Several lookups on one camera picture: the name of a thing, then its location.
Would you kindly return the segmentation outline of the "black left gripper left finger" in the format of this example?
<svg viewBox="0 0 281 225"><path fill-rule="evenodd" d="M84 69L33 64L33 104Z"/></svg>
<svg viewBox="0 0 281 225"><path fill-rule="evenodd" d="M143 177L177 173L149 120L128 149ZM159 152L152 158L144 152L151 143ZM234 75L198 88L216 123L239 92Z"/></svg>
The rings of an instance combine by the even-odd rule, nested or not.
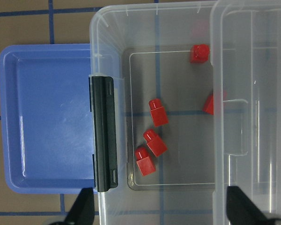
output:
<svg viewBox="0 0 281 225"><path fill-rule="evenodd" d="M66 225L92 225L94 223L93 188L83 188L68 212Z"/></svg>

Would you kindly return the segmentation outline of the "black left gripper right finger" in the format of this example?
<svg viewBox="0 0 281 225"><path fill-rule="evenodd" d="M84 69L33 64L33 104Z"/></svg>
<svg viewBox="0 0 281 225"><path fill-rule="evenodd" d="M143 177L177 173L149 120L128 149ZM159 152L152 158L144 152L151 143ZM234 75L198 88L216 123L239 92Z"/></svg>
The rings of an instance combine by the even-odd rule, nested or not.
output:
<svg viewBox="0 0 281 225"><path fill-rule="evenodd" d="M227 187L226 215L232 225L273 224L238 186Z"/></svg>

